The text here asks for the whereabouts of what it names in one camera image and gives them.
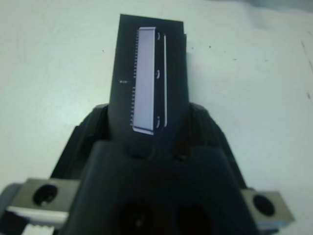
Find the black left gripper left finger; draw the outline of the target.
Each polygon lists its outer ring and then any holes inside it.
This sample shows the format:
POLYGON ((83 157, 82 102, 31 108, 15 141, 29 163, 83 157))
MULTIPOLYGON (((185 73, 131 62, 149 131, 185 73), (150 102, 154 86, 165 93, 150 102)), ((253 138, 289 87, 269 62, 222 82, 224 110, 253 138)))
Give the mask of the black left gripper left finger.
POLYGON ((51 178, 80 179, 94 143, 108 139, 108 104, 97 105, 73 129, 51 178))

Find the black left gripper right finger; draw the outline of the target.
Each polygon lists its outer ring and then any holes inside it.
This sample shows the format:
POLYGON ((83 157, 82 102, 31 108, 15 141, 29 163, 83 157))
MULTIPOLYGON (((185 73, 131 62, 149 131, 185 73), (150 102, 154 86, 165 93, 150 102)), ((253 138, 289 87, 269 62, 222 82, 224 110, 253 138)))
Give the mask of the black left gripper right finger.
POLYGON ((247 188, 224 132, 209 112, 203 106, 195 103, 190 103, 189 132, 192 144, 221 149, 239 187, 247 188))

